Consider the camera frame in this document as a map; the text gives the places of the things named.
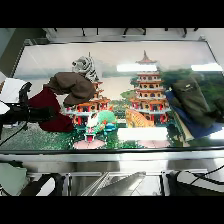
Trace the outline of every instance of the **black cable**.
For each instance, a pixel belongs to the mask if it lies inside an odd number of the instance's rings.
[[[4,141],[2,141],[1,143],[0,143],[0,147],[4,144],[4,143],[6,143],[10,138],[12,138],[13,136],[15,136],[16,134],[18,134],[20,131],[22,131],[25,127],[26,127],[26,125],[27,125],[27,121],[26,121],[26,123],[18,130],[18,131],[16,131],[14,134],[12,134],[11,136],[9,136],[8,138],[6,138]]]
[[[195,183],[197,180],[201,179],[202,177],[204,177],[204,176],[206,176],[206,175],[208,175],[208,174],[214,173],[214,172],[216,172],[216,171],[218,171],[218,170],[221,170],[222,168],[224,168],[224,165],[222,165],[222,166],[220,166],[219,168],[217,168],[217,169],[215,169],[215,170],[212,170],[212,171],[210,171],[210,172],[208,172],[208,173],[204,173],[204,174],[202,174],[201,176],[199,176],[199,177],[197,177],[195,180],[193,180],[193,181],[190,183],[190,185],[192,185],[193,183]]]

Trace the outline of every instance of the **gray and white striped cloth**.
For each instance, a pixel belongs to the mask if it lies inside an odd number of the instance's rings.
[[[72,65],[74,66],[72,68],[73,72],[80,73],[91,82],[98,82],[102,78],[100,66],[92,57],[82,56],[78,60],[72,62]]]

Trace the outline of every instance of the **blue cloth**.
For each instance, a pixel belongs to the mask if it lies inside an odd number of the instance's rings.
[[[167,100],[169,101],[169,104],[180,116],[181,120],[186,125],[186,127],[194,138],[202,138],[214,132],[222,130],[222,125],[219,123],[214,123],[209,128],[204,128],[201,125],[197,124],[195,121],[192,120],[192,118],[190,118],[186,111],[172,105],[172,99],[175,97],[173,91],[166,91],[165,95]]]

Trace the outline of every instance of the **table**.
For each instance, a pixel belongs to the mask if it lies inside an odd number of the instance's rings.
[[[216,60],[205,41],[127,41],[63,43],[24,46],[16,66],[14,78],[32,83],[29,97],[42,90],[42,85],[59,71],[72,71],[72,62],[81,56],[98,60],[103,70],[102,83],[95,83],[96,97],[83,111],[63,113],[81,117],[71,133],[47,133],[38,124],[29,124],[29,131],[22,131],[5,143],[0,150],[22,152],[29,150],[43,153],[62,152],[158,152],[197,151],[202,148],[223,147],[219,135],[186,141],[180,125],[164,96],[164,91],[178,79],[189,75],[191,65],[215,63]],[[156,64],[156,72],[117,72],[119,64]],[[209,106],[223,96],[222,72],[201,72],[204,80],[199,84]],[[65,96],[58,97],[62,104]],[[97,133],[95,141],[85,141],[85,117],[90,107],[94,114],[103,109],[111,110],[117,117],[115,131]],[[139,128],[139,119],[146,128]],[[2,139],[16,131],[5,129]]]

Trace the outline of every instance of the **dark green cloth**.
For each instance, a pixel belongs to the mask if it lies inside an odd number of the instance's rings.
[[[206,114],[210,109],[194,78],[179,80],[172,84],[172,89],[177,98],[172,101],[174,106],[183,108],[195,122],[205,128],[215,122],[215,118]]]

